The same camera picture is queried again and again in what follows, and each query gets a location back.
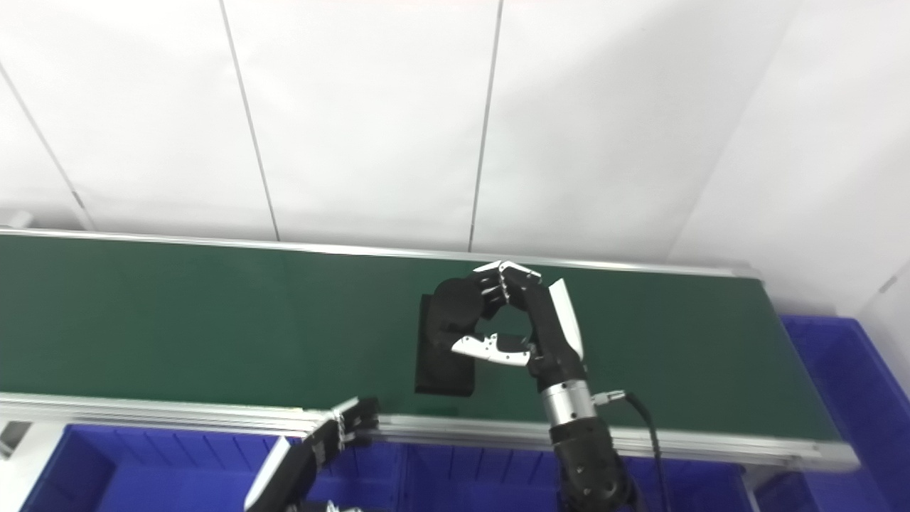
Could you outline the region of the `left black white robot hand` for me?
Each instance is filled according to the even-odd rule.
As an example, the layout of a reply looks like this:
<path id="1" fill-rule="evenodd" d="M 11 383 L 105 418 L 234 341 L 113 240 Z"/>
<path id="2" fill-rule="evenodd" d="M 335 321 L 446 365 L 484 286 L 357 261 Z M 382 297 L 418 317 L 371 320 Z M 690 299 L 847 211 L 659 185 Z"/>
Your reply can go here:
<path id="1" fill-rule="evenodd" d="M 280 437 L 248 489 L 243 510 L 301 510 L 322 469 L 352 447 L 370 445 L 379 411 L 375 396 L 351 398 L 319 414 L 299 441 Z"/>

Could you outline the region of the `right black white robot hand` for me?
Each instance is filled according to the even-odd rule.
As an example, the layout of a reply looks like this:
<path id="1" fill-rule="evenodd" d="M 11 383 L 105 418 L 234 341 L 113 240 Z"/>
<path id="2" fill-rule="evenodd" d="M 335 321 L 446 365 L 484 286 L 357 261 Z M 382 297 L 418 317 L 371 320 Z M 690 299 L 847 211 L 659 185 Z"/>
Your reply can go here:
<path id="1" fill-rule="evenodd" d="M 454 353 L 482 361 L 523 366 L 537 391 L 587 378 L 583 364 L 581 331 L 564 281 L 546 286 L 542 275 L 510 260 L 495 260 L 456 281 L 465 289 L 461 304 L 467 318 L 455 321 Z M 475 333 L 481 319 L 491 319 L 504 306 L 527 315 L 532 333 L 528 347 L 507 353 L 497 347 L 498 337 Z"/>

